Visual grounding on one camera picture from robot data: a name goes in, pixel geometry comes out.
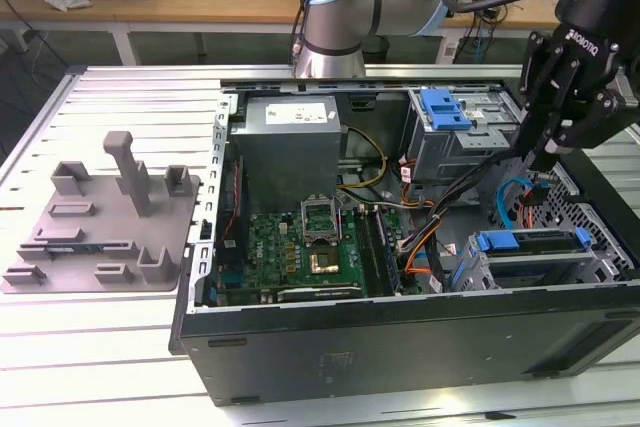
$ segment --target yellow wire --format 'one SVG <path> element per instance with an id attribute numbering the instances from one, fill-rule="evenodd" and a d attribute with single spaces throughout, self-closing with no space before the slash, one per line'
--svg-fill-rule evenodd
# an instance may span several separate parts
<path id="1" fill-rule="evenodd" d="M 348 130 L 353 130 L 354 132 L 357 132 L 362 137 L 367 139 L 367 141 L 370 142 L 371 145 L 373 145 L 375 147 L 375 149 L 380 154 L 380 158 L 382 159 L 382 167 L 380 168 L 380 172 L 378 173 L 378 175 L 376 175 L 373 179 L 365 180 L 364 182 L 358 182 L 356 184 L 341 184 L 341 185 L 338 185 L 337 188 L 338 189 L 353 189 L 353 188 L 366 187 L 367 185 L 375 184 L 380 179 L 382 179 L 382 177 L 384 177 L 384 174 L 387 172 L 387 158 L 384 155 L 384 152 L 382 152 L 382 149 L 376 143 L 375 140 L 373 140 L 371 137 L 369 137 L 367 134 L 365 134 L 360 129 L 358 129 L 356 127 L 349 127 L 349 126 L 347 126 L 347 129 Z"/>

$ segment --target floor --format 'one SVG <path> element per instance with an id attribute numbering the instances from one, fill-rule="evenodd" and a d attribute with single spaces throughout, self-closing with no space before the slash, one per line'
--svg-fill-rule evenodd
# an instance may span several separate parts
<path id="1" fill-rule="evenodd" d="M 44 32 L 43 35 L 70 65 L 120 65 L 110 34 Z M 387 62 L 394 64 L 434 62 L 439 45 L 439 39 L 433 37 L 392 37 L 389 41 Z M 145 65 L 198 63 L 191 34 L 136 33 L 133 42 Z M 205 43 L 208 49 L 205 61 L 209 64 L 285 64 L 289 37 L 284 34 L 205 34 Z M 367 45 L 365 43 L 365 50 L 376 49 Z M 520 63 L 524 48 L 524 40 L 495 39 L 484 63 Z M 475 54 L 462 53 L 458 62 L 475 60 Z M 0 54 L 0 161 L 4 161 L 19 141 L 64 72 L 65 68 L 46 46 L 41 48 L 38 37 L 32 38 L 26 54 L 20 55 L 12 49 L 4 49 Z"/>

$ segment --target blue cable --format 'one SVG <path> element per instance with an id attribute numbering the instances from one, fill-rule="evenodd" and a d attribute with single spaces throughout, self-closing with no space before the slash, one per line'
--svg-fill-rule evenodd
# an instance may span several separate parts
<path id="1" fill-rule="evenodd" d="M 496 191 L 496 206 L 498 207 L 498 213 L 500 214 L 500 218 L 502 219 L 502 222 L 504 223 L 504 227 L 505 229 L 511 229 L 513 228 L 513 224 L 511 223 L 511 219 L 509 218 L 509 215 L 507 214 L 507 209 L 504 206 L 504 191 L 505 189 L 513 184 L 513 183 L 519 183 L 524 185 L 525 187 L 529 187 L 530 189 L 533 189 L 533 184 L 528 181 L 527 179 L 523 179 L 522 177 L 513 177 L 511 179 L 508 179 L 504 182 L 504 184 L 502 184 L 498 190 Z"/>

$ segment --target computer case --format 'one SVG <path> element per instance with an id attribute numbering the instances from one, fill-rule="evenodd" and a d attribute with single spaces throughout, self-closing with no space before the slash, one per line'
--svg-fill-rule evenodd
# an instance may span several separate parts
<path id="1" fill-rule="evenodd" d="M 517 95 L 501 81 L 429 80 L 466 98 L 468 111 L 484 106 L 486 114 L 497 115 L 498 106 L 504 106 L 520 116 Z M 273 80 L 229 82 L 226 88 L 230 95 L 237 89 L 256 96 L 294 92 L 300 98 L 321 92 L 356 98 L 364 92 L 397 95 L 428 83 L 394 77 L 384 82 L 300 82 L 292 88 L 287 79 L 280 85 Z M 337 105 L 342 121 L 359 125 L 353 102 Z M 405 132 L 413 132 L 413 116 L 406 109 L 394 110 L 407 119 Z M 219 107 L 216 115 L 221 123 L 212 145 L 213 175 L 205 180 L 204 192 L 221 189 L 214 183 L 219 157 L 225 155 L 227 114 Z M 389 132 L 385 110 L 375 102 L 359 115 L 371 122 L 369 132 Z M 230 132 L 233 140 L 233 126 Z M 405 144 L 397 139 L 395 145 Z M 287 158 L 282 162 L 304 169 Z M 180 281 L 170 349 L 189 355 L 220 407 L 578 375 L 640 332 L 640 219 L 583 152 L 564 156 L 556 170 L 554 188 L 544 207 L 537 208 L 536 222 L 588 230 L 594 249 L 619 270 L 614 282 L 288 304 L 267 296 L 262 305 L 210 307 L 198 299 L 208 293 L 207 271 L 216 273 L 214 244 L 201 236 L 191 252 L 192 268 Z M 209 220 L 215 223 L 216 198 L 205 194 L 202 202 L 210 204 Z M 457 209 L 438 232 L 444 244 L 463 247 L 456 236 L 488 222 L 488 209 Z"/>

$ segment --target green circuit board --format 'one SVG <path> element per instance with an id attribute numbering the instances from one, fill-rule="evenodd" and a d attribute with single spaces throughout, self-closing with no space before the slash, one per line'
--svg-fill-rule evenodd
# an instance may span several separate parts
<path id="1" fill-rule="evenodd" d="M 311 250 L 302 239 L 302 218 L 292 214 L 287 233 L 281 234 L 282 214 L 255 214 L 249 227 L 249 266 L 247 287 L 265 288 L 278 285 L 318 286 L 322 284 L 348 284 L 365 290 L 362 264 L 355 236 L 353 213 L 346 212 L 342 223 L 342 240 L 337 246 L 323 246 L 337 250 L 340 270 L 336 273 L 313 274 Z M 327 228 L 320 221 L 313 228 Z"/>
<path id="2" fill-rule="evenodd" d="M 308 245 L 300 211 L 253 214 L 245 272 L 242 276 L 223 273 L 220 293 L 228 305 L 264 303 L 265 295 L 269 299 L 278 290 L 296 287 L 359 287 L 367 297 L 356 215 L 353 210 L 341 212 L 337 242 Z M 308 212 L 308 229 L 330 230 L 331 216 L 325 216 L 321 209 Z M 382 217 L 389 243 L 394 245 L 402 234 L 400 219 L 393 209 L 384 211 Z"/>

